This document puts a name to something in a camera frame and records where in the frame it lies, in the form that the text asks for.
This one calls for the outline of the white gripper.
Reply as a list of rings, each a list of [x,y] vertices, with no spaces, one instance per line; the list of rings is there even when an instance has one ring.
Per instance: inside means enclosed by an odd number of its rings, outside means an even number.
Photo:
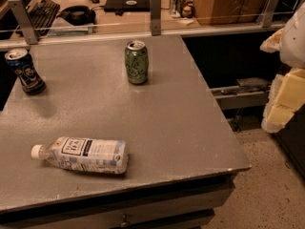
[[[269,92],[261,122],[267,133],[277,133],[305,104],[305,3],[303,3],[284,29],[279,29],[260,45],[264,52],[278,52],[280,60],[293,67],[285,75],[277,74]]]

